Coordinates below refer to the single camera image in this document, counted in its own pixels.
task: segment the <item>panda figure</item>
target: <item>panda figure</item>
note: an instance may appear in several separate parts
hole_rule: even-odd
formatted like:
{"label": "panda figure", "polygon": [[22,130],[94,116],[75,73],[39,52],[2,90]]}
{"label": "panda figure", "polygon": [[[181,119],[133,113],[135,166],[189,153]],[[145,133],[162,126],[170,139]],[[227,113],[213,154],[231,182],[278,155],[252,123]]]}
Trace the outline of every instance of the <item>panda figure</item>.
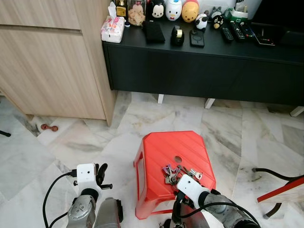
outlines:
{"label": "panda figure", "polygon": [[218,29],[224,23],[224,16],[216,15],[214,18],[212,18],[212,22],[213,22],[213,28]]}
{"label": "panda figure", "polygon": [[204,13],[201,13],[196,17],[194,23],[197,29],[201,29],[204,32],[206,30],[207,21],[208,16]]}
{"label": "panda figure", "polygon": [[147,11],[151,20],[161,18],[165,13],[165,1],[150,0],[147,6]]}

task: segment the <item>black phone case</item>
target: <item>black phone case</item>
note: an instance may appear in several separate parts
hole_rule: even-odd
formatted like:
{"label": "black phone case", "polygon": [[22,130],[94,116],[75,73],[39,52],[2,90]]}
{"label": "black phone case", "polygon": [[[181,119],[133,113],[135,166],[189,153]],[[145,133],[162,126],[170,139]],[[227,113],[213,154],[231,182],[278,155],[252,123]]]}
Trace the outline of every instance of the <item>black phone case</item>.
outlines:
{"label": "black phone case", "polygon": [[194,47],[201,47],[203,48],[205,46],[204,41],[204,34],[200,30],[191,30],[190,31],[190,45]]}

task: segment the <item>marble floor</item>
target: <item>marble floor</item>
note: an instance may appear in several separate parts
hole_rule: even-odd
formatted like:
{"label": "marble floor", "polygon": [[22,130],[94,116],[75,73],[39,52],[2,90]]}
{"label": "marble floor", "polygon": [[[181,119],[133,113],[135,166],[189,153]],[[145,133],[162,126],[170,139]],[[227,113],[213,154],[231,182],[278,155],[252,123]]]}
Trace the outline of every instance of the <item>marble floor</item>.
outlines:
{"label": "marble floor", "polygon": [[[165,95],[157,104],[152,94],[119,92],[111,127],[105,121],[34,117],[31,121],[0,96],[0,227],[43,228],[42,202],[53,180],[80,163],[108,163],[103,198],[122,200],[123,228],[158,228],[170,214],[138,220],[133,159],[143,136],[156,131],[192,130],[205,141],[217,190],[249,210],[263,228],[299,228],[304,202],[284,203],[271,219],[263,219],[273,204],[257,197],[285,184],[253,167],[286,176],[304,174],[304,117],[269,109],[266,104],[216,100],[204,109],[204,98]],[[40,125],[57,125],[57,132]],[[72,178],[61,179],[47,201],[49,223],[63,214],[77,196]],[[223,226],[204,212],[211,228]],[[66,218],[54,228],[65,228]]]}

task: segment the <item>cabinet leg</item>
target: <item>cabinet leg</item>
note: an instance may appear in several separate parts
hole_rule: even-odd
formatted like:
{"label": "cabinet leg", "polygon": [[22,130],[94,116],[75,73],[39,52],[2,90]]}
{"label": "cabinet leg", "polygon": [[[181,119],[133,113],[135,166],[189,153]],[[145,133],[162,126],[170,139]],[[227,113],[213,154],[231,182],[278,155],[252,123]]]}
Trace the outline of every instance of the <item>cabinet leg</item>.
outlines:
{"label": "cabinet leg", "polygon": [[162,104],[162,100],[163,100],[163,94],[158,94],[158,104]]}
{"label": "cabinet leg", "polygon": [[304,107],[302,107],[302,106],[297,106],[294,110],[292,110],[292,111],[290,112],[290,115],[291,115],[292,117],[296,117],[296,116],[298,116],[299,114],[301,114],[302,112],[304,112]]}
{"label": "cabinet leg", "polygon": [[208,98],[207,101],[205,102],[205,108],[210,109],[214,101],[215,101],[214,98]]}

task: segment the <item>white toy figure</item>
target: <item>white toy figure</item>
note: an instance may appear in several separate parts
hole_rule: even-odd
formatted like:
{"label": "white toy figure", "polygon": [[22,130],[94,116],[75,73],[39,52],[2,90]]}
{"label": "white toy figure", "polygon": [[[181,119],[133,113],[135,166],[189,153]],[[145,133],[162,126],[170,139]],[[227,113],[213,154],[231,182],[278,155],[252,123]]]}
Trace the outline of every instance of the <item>white toy figure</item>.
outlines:
{"label": "white toy figure", "polygon": [[208,17],[206,14],[201,13],[199,14],[195,19],[195,26],[197,29],[203,30],[203,32],[206,30]]}
{"label": "white toy figure", "polygon": [[181,0],[168,0],[166,4],[166,17],[169,20],[176,20],[181,15]]}

